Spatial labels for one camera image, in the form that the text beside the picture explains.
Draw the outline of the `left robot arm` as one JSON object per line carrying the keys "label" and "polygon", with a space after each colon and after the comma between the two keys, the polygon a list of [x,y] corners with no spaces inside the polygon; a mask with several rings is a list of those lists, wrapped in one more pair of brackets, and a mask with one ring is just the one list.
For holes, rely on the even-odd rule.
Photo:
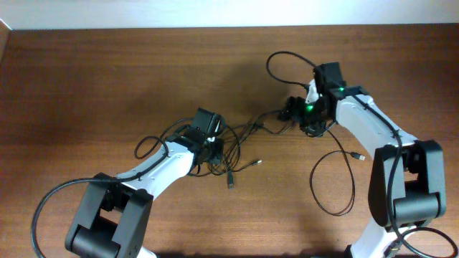
{"label": "left robot arm", "polygon": [[140,165],[116,177],[92,178],[65,248],[79,257],[155,257],[143,246],[153,201],[197,166],[221,161],[217,136],[225,127],[221,115],[200,108],[183,133],[166,137]]}

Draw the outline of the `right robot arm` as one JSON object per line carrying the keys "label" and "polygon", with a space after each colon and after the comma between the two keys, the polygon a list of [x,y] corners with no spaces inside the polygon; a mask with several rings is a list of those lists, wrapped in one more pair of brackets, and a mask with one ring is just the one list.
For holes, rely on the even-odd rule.
{"label": "right robot arm", "polygon": [[347,257],[393,257],[406,238],[429,230],[445,214],[443,150],[434,140],[419,140],[391,121],[361,86],[347,86],[337,62],[313,68],[305,98],[289,97],[280,120],[293,120],[309,136],[333,125],[347,129],[373,160],[368,203],[372,215]]}

